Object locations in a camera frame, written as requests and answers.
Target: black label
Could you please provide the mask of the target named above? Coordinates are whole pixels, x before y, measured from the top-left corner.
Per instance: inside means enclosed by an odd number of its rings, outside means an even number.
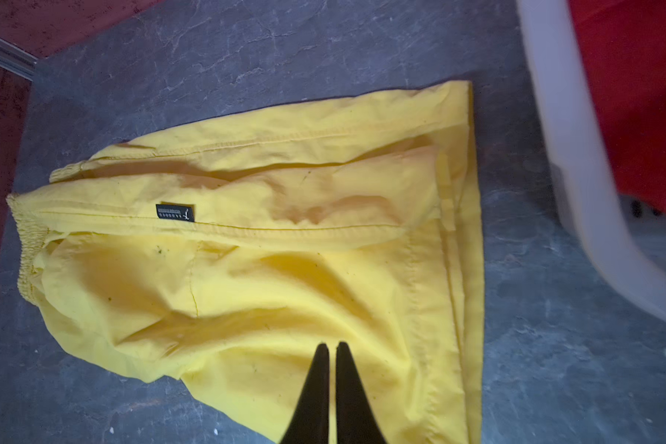
[[[195,213],[187,205],[155,204],[155,211],[160,219],[195,221]]]

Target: gray floor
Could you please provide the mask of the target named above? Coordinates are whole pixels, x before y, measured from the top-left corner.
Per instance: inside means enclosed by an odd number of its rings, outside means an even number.
[[[666,443],[666,324],[558,225],[511,0],[166,0],[37,66],[15,189],[114,141],[273,104],[474,82],[486,444]],[[0,443],[259,443],[179,381],[63,353],[0,256]]]

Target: plastic container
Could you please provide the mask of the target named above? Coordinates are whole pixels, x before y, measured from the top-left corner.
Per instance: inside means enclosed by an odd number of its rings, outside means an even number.
[[[518,0],[518,13],[560,222],[609,285],[666,321],[666,216],[637,219],[617,194],[568,3]]]

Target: yellow fabric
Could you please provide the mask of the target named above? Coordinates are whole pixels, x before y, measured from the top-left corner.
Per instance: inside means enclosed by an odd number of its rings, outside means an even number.
[[[466,82],[382,91],[107,147],[9,197],[20,292],[70,354],[182,379],[272,440],[316,346],[344,340],[390,444],[478,443],[470,97]],[[157,218],[164,202],[195,222]]]

